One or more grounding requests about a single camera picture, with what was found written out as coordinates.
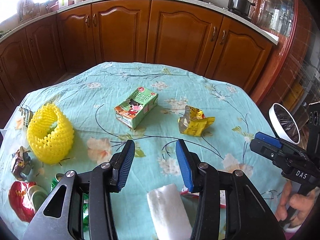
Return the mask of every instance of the cabinet handle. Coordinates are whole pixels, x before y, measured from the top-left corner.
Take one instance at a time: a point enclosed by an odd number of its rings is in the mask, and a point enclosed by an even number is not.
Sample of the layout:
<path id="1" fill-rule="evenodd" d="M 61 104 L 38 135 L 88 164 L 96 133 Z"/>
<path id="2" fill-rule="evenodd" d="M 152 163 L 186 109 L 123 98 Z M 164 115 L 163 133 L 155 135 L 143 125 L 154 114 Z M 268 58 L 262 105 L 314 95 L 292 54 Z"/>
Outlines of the cabinet handle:
<path id="1" fill-rule="evenodd" d="M 96 27 L 97 21 L 96 21 L 96 14 L 95 13 L 93 14 L 92 22 L 93 22 L 93 25 Z"/>
<path id="2" fill-rule="evenodd" d="M 217 29 L 217 27 L 215 26 L 215 27 L 213 27 L 213 34 L 212 34 L 212 38 L 211 38 L 211 40 L 210 41 L 213 41 L 213 38 L 215 37 L 215 35 L 216 35 L 216 29 Z"/>
<path id="3" fill-rule="evenodd" d="M 222 40 L 220 41 L 220 45 L 222 45 L 223 44 L 223 42 L 224 42 L 224 39 L 225 39 L 225 37 L 226 37 L 226 30 L 223 30 L 223 36 L 222 36 Z"/>
<path id="4" fill-rule="evenodd" d="M 90 20 L 89 20 L 89 15 L 87 16 L 87 18 L 85 19 L 85 24 L 90 27 Z"/>

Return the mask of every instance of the blue gripper pad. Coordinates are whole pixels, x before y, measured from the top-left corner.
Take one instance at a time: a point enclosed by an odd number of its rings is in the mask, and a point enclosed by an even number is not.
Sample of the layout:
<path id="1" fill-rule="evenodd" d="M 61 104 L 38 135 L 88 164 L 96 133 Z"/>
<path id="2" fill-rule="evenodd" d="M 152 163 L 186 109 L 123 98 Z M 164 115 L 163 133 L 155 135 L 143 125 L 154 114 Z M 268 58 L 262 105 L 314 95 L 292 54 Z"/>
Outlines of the blue gripper pad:
<path id="1" fill-rule="evenodd" d="M 268 143 L 274 147 L 277 147 L 279 149 L 281 149 L 281 147 L 282 147 L 282 144 L 280 143 L 280 141 L 277 138 L 274 138 L 274 137 L 267 135 L 265 133 L 257 132 L 254 137 L 257 139 L 260 139 L 261 141 L 264 141 L 265 143 Z"/>
<path id="2" fill-rule="evenodd" d="M 121 155 L 124 155 L 124 160 L 122 161 L 121 167 L 119 168 L 117 173 L 118 178 L 117 178 L 116 187 L 118 188 L 119 191 L 124 187 L 125 183 L 127 182 L 131 164 L 134 158 L 134 152 L 135 152 L 134 141 L 127 140 L 121 152 Z"/>
<path id="3" fill-rule="evenodd" d="M 191 167 L 186 158 L 186 154 L 190 155 L 190 152 L 183 140 L 178 140 L 176 143 L 176 155 L 183 178 L 184 185 L 190 192 L 193 190 L 192 172 Z"/>

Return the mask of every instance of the green milk box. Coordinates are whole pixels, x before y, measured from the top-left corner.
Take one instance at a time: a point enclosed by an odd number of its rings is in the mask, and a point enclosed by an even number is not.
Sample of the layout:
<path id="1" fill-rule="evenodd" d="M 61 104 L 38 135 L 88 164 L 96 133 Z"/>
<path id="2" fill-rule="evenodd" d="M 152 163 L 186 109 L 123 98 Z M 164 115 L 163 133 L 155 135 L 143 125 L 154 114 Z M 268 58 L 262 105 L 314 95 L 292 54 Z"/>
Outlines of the green milk box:
<path id="1" fill-rule="evenodd" d="M 157 93 L 138 87 L 125 101 L 115 107 L 116 119 L 135 129 L 157 103 Z"/>

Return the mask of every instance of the light blue floral tablecloth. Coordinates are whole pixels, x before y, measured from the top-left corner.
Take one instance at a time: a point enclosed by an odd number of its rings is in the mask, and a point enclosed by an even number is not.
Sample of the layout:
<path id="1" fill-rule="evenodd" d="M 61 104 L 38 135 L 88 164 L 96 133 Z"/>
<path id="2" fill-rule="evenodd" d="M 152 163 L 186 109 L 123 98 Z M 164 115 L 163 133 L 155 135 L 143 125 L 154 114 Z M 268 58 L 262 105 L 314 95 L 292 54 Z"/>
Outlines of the light blue floral tablecloth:
<path id="1" fill-rule="evenodd" d="M 116 120 L 114 107 L 140 86 L 159 93 L 159 101 L 133 131 Z M 112 194 L 120 240 L 156 239 L 146 195 L 171 183 L 182 189 L 174 151 L 178 138 L 185 139 L 190 151 L 217 169 L 229 172 L 242 169 L 271 209 L 276 209 L 285 179 L 271 161 L 249 148 L 256 132 L 272 135 L 272 131 L 257 106 L 239 87 L 165 65 L 107 62 L 63 83 L 29 93 L 21 106 L 35 112 L 48 102 L 62 110 L 75 130 L 69 159 L 60 164 L 43 164 L 31 153 L 34 169 L 28 181 L 37 182 L 48 192 L 56 173 L 70 169 L 78 173 L 90 171 L 119 152 L 127 139 L 134 139 L 136 158 L 127 184 L 119 194 Z M 203 136 L 179 133 L 178 117 L 184 113 L 185 105 L 216 117 Z M 21 239 L 28 224 L 21 222 L 10 208 L 8 190 L 14 182 L 11 154 L 26 143 L 26 138 L 23 131 L 14 127 L 13 118 L 0 150 L 0 216 Z"/>

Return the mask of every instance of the red and white packet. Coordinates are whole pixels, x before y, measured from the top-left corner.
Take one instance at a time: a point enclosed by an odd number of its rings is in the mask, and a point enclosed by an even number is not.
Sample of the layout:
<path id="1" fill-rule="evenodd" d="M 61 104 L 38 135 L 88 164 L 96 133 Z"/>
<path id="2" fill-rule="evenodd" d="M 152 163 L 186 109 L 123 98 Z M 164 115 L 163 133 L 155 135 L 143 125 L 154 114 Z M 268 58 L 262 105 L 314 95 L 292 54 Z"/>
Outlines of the red and white packet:
<path id="1" fill-rule="evenodd" d="M 199 193 L 191 193 L 186 186 L 183 186 L 180 196 L 199 198 Z M 226 195 L 225 191 L 220 191 L 220 208 L 226 208 Z"/>

